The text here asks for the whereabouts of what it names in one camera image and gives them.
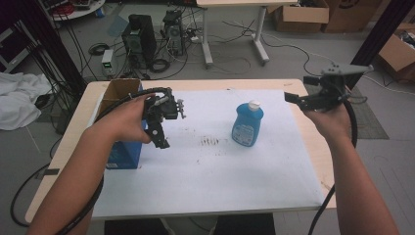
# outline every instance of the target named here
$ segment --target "blue box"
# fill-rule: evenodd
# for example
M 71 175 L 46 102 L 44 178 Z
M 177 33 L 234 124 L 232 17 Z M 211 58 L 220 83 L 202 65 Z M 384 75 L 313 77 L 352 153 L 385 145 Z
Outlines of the blue box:
M 110 81 L 103 100 L 101 101 L 99 114 L 114 102 L 143 90 L 140 79 L 113 79 Z M 143 129 L 146 128 L 145 120 L 141 121 Z M 108 162 L 107 169 L 132 169 L 138 167 L 141 154 L 141 142 L 118 141 L 113 144 Z

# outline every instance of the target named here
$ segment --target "white cloth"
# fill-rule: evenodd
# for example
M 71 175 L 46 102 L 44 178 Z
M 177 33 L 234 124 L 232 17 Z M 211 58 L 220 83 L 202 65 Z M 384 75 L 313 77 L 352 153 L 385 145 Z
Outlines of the white cloth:
M 0 129 L 14 130 L 36 120 L 41 112 L 34 103 L 51 88 L 44 74 L 0 72 Z

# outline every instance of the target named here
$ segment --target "blue bottle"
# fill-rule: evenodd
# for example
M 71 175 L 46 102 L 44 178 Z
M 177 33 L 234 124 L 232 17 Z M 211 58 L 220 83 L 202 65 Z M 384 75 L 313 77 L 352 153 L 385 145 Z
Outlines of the blue bottle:
M 263 110 L 259 106 L 258 101 L 251 100 L 236 109 L 238 117 L 232 128 L 232 139 L 243 146 L 252 146 L 258 137 L 263 117 Z

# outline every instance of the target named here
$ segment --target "gray floor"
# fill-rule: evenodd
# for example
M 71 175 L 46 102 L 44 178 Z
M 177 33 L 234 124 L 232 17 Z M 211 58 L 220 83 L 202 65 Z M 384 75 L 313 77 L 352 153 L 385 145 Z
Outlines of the gray floor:
M 87 49 L 94 43 L 105 42 L 109 45 L 120 39 L 109 36 L 110 27 L 114 26 L 117 15 L 122 6 L 111 5 L 102 19 L 93 15 L 85 16 L 71 21 L 76 37 L 86 54 Z M 221 21 L 248 25 L 256 16 L 252 8 L 237 9 L 210 9 L 211 22 L 209 23 L 210 40 L 221 40 L 218 36 L 229 38 L 240 35 L 237 27 L 225 25 Z M 80 66 L 79 57 L 74 44 L 68 36 L 66 27 L 60 29 L 61 36 L 72 55 L 73 60 Z M 270 19 L 264 24 L 264 32 L 278 36 L 287 44 L 297 45 L 309 52 L 317 53 L 331 58 L 339 63 L 349 63 L 367 36 L 372 24 L 363 32 L 349 34 L 324 33 L 281 33 L 273 29 Z M 281 42 L 269 36 L 265 40 L 273 45 Z M 211 51 L 215 64 L 211 70 L 205 70 L 200 46 L 189 48 L 188 64 L 184 70 L 170 79 L 221 79 L 221 78 L 301 78 L 306 75 L 302 68 L 306 60 L 303 52 L 289 48 L 265 47 L 271 61 L 262 67 L 257 59 L 256 51 L 248 37 L 222 44 L 211 43 Z M 118 57 L 118 63 L 123 63 L 123 56 Z M 102 76 L 99 57 L 91 60 L 90 66 L 94 73 Z M 318 73 L 321 68 L 328 65 L 326 59 L 311 57 L 307 68 Z M 166 76 L 178 71 L 183 64 L 174 62 L 171 69 L 163 74 L 151 74 L 152 78 Z M 369 73 L 375 81 L 382 83 L 391 78 L 383 73 L 382 68 L 374 62 L 375 69 L 380 72 Z M 15 72 L 39 74 L 39 68 L 31 59 L 26 59 L 15 69 Z M 360 140 L 357 150 L 366 164 L 376 185 L 385 198 L 392 215 L 400 229 L 401 234 L 414 234 L 415 232 L 415 125 L 414 110 L 415 97 L 412 94 L 392 92 L 377 85 L 372 80 L 362 78 L 357 84 L 360 92 L 368 97 L 368 104 L 378 118 L 382 127 L 389 135 L 389 140 Z M 390 89 L 415 93 L 413 84 L 393 83 Z M 0 234 L 24 234 L 25 229 L 17 226 L 10 217 L 10 204 L 20 185 L 38 168 L 49 163 L 49 152 L 52 145 L 61 136 L 56 134 L 49 122 L 34 122 L 27 127 L 14 131 L 0 131 L 1 158 L 0 165 Z M 39 179 L 30 180 L 21 196 L 16 201 L 16 214 L 23 220 L 25 211 L 40 183 Z M 277 234 L 306 234 L 315 211 L 303 212 L 276 212 L 274 213 Z M 215 217 L 195 217 L 195 220 L 205 228 L 214 226 Z M 168 218 L 170 226 L 177 235 L 208 234 L 193 224 L 189 218 Z M 103 234 L 103 222 L 94 221 L 88 234 Z M 325 211 L 315 229 L 315 234 L 339 234 L 336 211 Z

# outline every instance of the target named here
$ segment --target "background desk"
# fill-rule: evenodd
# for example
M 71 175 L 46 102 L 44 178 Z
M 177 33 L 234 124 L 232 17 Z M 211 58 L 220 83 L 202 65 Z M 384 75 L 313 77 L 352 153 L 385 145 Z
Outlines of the background desk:
M 253 33 L 254 45 L 261 57 L 262 64 L 265 65 L 269 61 L 269 57 L 260 42 L 262 33 L 263 20 L 265 17 L 266 7 L 270 5 L 296 4 L 295 0 L 197 0 L 198 6 L 204 8 L 204 38 L 202 41 L 202 49 L 205 55 L 206 66 L 213 64 L 210 49 L 208 46 L 208 14 L 207 9 L 210 7 L 226 7 L 226 6 L 259 6 L 259 14 L 256 19 L 256 33 Z
M 173 90 L 217 90 L 226 88 L 237 89 L 282 89 L 287 92 L 305 95 L 306 91 L 300 80 L 297 79 L 256 79 L 256 80 L 160 80 L 143 81 L 144 87 L 169 86 Z M 106 90 L 107 82 L 93 82 L 85 91 L 81 102 L 69 124 L 54 159 L 51 168 L 63 168 L 68 161 L 73 149 L 94 112 L 99 96 Z M 313 167 L 316 171 L 324 196 L 333 185 L 333 170 L 330 152 L 323 137 L 315 129 L 313 123 L 305 117 L 295 106 L 291 105 L 293 114 L 300 129 L 305 147 L 310 155 Z M 45 176 L 29 207 L 26 220 L 31 221 L 41 201 L 55 182 L 57 176 Z M 332 200 L 330 208 L 335 207 Z

